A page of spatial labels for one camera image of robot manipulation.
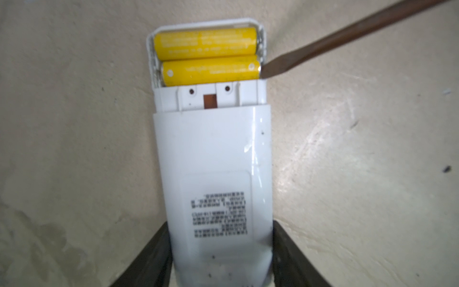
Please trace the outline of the black yellow screwdriver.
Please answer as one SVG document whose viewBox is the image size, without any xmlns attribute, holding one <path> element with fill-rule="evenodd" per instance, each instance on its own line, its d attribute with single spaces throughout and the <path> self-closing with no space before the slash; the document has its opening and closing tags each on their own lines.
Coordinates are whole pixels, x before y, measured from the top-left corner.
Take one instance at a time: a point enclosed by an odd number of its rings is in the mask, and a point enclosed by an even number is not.
<svg viewBox="0 0 459 287">
<path fill-rule="evenodd" d="M 446 0 L 406 0 L 397 2 L 321 39 L 276 57 L 262 66 L 260 78 L 266 80 L 284 74 L 315 57 L 445 2 Z"/>
</svg>

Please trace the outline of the white remote control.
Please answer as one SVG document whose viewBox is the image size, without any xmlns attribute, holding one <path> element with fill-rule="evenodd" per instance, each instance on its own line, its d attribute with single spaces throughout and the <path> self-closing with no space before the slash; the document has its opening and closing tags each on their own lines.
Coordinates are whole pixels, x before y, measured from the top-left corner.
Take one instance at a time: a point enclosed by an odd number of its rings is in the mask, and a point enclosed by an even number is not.
<svg viewBox="0 0 459 287">
<path fill-rule="evenodd" d="M 181 287 L 265 287 L 273 258 L 271 106 L 257 80 L 167 87 L 154 36 L 253 27 L 261 67 L 266 33 L 254 19 L 161 26 L 147 37 L 154 131 Z"/>
</svg>

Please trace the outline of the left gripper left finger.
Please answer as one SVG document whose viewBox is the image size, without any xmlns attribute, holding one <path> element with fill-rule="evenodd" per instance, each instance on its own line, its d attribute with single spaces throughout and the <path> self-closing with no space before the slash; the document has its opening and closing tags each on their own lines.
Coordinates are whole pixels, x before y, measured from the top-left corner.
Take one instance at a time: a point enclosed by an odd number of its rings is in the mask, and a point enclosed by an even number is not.
<svg viewBox="0 0 459 287">
<path fill-rule="evenodd" d="M 168 287 L 172 266 L 172 245 L 165 222 L 111 287 Z"/>
</svg>

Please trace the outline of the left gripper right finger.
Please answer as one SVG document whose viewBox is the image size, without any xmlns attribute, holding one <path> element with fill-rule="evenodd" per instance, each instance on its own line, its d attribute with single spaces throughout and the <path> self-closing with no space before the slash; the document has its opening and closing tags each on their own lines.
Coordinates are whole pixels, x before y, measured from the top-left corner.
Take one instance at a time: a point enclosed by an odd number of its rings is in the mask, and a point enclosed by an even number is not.
<svg viewBox="0 0 459 287">
<path fill-rule="evenodd" d="M 273 221 L 272 271 L 277 287 L 331 287 L 277 221 Z"/>
</svg>

